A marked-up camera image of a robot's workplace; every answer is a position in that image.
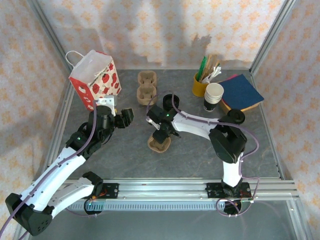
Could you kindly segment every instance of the red and white paper bag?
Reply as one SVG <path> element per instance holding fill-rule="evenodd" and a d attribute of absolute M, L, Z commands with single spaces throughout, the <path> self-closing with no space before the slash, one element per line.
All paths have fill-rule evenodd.
<path fill-rule="evenodd" d="M 75 52 L 82 56 L 81 61 L 73 66 L 67 59 L 67 54 Z M 93 101 L 105 95 L 118 95 L 121 85 L 112 56 L 91 50 L 87 55 L 69 51 L 65 59 L 73 66 L 69 79 L 84 103 L 92 111 Z"/>

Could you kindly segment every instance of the yellow cup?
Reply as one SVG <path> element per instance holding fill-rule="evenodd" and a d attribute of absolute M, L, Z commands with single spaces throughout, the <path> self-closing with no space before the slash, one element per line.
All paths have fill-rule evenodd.
<path fill-rule="evenodd" d="M 197 79 L 198 73 L 196 73 L 193 77 L 193 87 L 192 93 L 197 97 L 204 97 L 206 92 L 206 87 L 209 83 L 200 83 Z"/>

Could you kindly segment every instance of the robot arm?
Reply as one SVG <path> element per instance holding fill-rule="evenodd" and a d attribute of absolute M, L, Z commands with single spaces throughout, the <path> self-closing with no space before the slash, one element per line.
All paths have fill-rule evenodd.
<path fill-rule="evenodd" d="M 226 188 L 236 188 L 242 181 L 239 174 L 239 159 L 243 155 L 247 138 L 238 128 L 211 124 L 210 122 L 239 124 L 244 121 L 244 114 L 234 109 L 228 115 L 218 119 L 194 116 L 184 111 L 181 113 L 189 119 L 178 114 L 173 108 L 166 112 L 154 105 L 147 113 L 146 119 L 156 128 L 152 135 L 153 138 L 162 144 L 170 135 L 178 136 L 177 132 L 187 132 L 210 140 L 217 156 L 223 161 L 222 183 Z M 243 115 L 242 122 L 235 120 L 235 113 Z"/>
<path fill-rule="evenodd" d="M 43 181 L 39 188 L 18 210 L 14 219 L 22 225 L 31 235 L 36 236 L 43 232 L 52 219 L 63 209 L 79 199 L 87 196 L 97 196 L 102 191 L 103 180 L 93 172 L 85 173 L 77 182 L 58 190 L 65 180 L 79 166 L 106 143 L 113 134 L 115 128 L 126 128 L 133 121 L 134 114 L 131 108 L 124 109 L 116 114 L 116 96 L 110 95 L 97 100 L 96 127 L 89 144 L 76 156 L 59 164 L 63 159 L 76 153 L 88 140 L 93 130 L 94 113 L 90 112 L 88 122 L 81 125 L 46 171 L 20 195 L 11 193 L 5 203 L 12 213 L 17 206 L 29 196 L 34 187 Z M 57 168 L 43 180 L 44 176 Z"/>

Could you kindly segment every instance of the black cup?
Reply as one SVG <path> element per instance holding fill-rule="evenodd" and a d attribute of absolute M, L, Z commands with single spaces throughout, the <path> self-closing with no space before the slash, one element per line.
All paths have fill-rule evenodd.
<path fill-rule="evenodd" d="M 174 106 L 176 108 L 179 108 L 179 97 L 177 95 L 174 95 L 173 97 L 173 102 L 174 102 Z M 163 102 L 162 102 L 162 105 L 163 105 L 163 109 L 166 110 L 167 112 L 169 112 L 173 106 L 172 106 L 172 94 L 167 94 L 163 97 Z"/>
<path fill-rule="evenodd" d="M 204 109 L 207 110 L 208 112 L 212 112 L 217 105 L 218 105 L 218 102 L 210 103 L 210 102 L 207 102 L 206 99 L 204 99 Z"/>

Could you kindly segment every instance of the marble surface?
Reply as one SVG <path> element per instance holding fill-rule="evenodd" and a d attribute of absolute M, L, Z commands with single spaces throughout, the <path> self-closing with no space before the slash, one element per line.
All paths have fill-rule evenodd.
<path fill-rule="evenodd" d="M 80 166 L 70 178 L 79 178 L 83 173 L 92 171 L 101 178 L 222 178 L 223 163 L 215 154 L 207 139 L 190 133 L 181 132 L 181 138 L 172 136 L 172 143 L 164 153 L 152 151 L 147 141 L 155 128 L 146 118 L 146 107 L 137 102 L 139 70 L 119 70 L 118 75 L 122 91 L 118 95 L 117 109 L 133 108 L 133 123 L 125 129 L 115 129 L 111 140 L 94 153 Z M 223 111 L 219 106 L 213 112 L 203 108 L 202 97 L 192 94 L 193 76 L 197 70 L 155 70 L 160 93 L 157 104 L 162 106 L 166 90 L 173 90 L 180 98 L 179 108 L 189 114 L 206 118 L 220 118 Z M 248 70 L 224 70 L 217 77 L 223 81 L 234 74 L 244 74 L 250 81 Z M 89 112 L 75 93 L 60 150 L 78 127 L 88 121 Z M 279 172 L 269 142 L 267 130 L 259 107 L 245 112 L 246 120 L 242 124 L 254 132 L 260 142 L 258 152 L 247 157 L 243 163 L 242 174 L 246 177 L 279 178 Z M 250 137 L 246 151 L 255 147 Z"/>

